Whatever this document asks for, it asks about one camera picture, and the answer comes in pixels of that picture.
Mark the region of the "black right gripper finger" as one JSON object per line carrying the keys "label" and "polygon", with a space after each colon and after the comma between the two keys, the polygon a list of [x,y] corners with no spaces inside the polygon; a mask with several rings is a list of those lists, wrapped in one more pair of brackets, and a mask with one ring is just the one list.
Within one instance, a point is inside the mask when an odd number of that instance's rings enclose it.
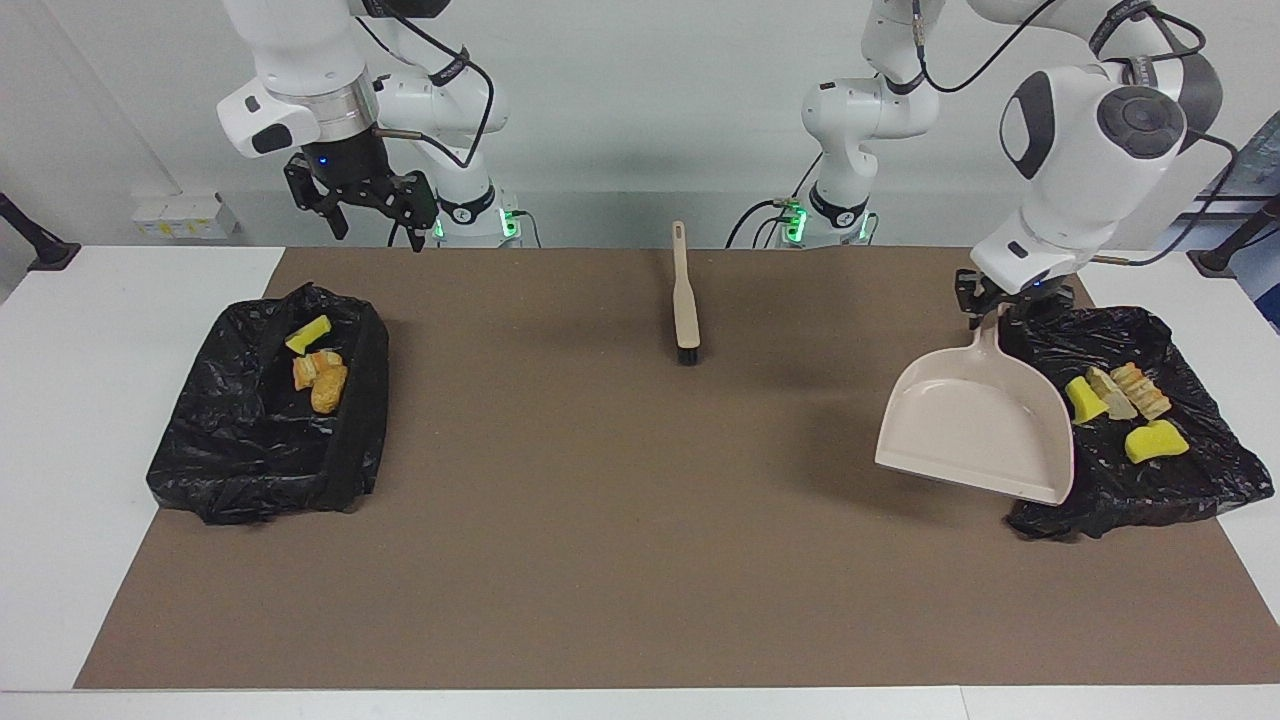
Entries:
{"label": "black right gripper finger", "polygon": [[317,214],[328,224],[334,240],[342,241],[349,232],[346,215],[339,208],[337,193],[323,193],[306,158],[291,158],[285,164],[285,181],[294,205],[302,211]]}
{"label": "black right gripper finger", "polygon": [[396,237],[404,231],[413,252],[421,252],[435,234],[438,219],[436,196],[422,172],[410,172],[390,178],[390,192],[385,199],[385,215],[392,220],[387,247],[396,245]]}

